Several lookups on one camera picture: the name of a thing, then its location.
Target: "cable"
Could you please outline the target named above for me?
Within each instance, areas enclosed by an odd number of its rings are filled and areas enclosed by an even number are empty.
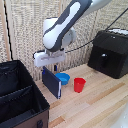
[[[124,13],[127,12],[127,11],[128,11],[128,8],[127,8],[124,12],[122,12],[122,13],[121,13],[105,30],[103,30],[103,31],[107,31],[107,30],[108,30],[122,15],[124,15]],[[80,48],[82,48],[82,47],[88,45],[89,43],[93,42],[93,41],[94,41],[95,39],[97,39],[99,36],[95,37],[93,40],[89,41],[88,43],[86,43],[86,44],[84,44],[84,45],[82,45],[82,46],[80,46],[80,47],[78,47],[78,48],[76,48],[76,49],[67,51],[67,52],[65,52],[65,53],[69,53],[69,52],[78,50],[78,49],[80,49]]]

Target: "black printer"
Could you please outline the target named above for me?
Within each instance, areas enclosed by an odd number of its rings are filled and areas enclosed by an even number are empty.
[[[128,31],[99,31],[93,41],[88,66],[112,78],[128,73]]]

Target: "black storage bin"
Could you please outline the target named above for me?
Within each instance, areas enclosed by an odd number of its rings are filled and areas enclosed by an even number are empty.
[[[0,64],[0,128],[48,128],[49,107],[21,61]]]
[[[128,36],[99,31],[93,42],[88,66],[112,78],[128,73]]]

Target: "black device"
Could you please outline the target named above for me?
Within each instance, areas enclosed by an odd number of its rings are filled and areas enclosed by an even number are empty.
[[[112,78],[128,73],[128,36],[111,31],[99,31],[93,41],[88,66]]]
[[[21,61],[0,63],[0,128],[48,128],[49,108]]]

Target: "black bin handle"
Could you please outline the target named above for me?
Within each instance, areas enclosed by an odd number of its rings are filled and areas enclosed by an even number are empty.
[[[37,128],[43,128],[43,121],[42,120],[37,122]]]

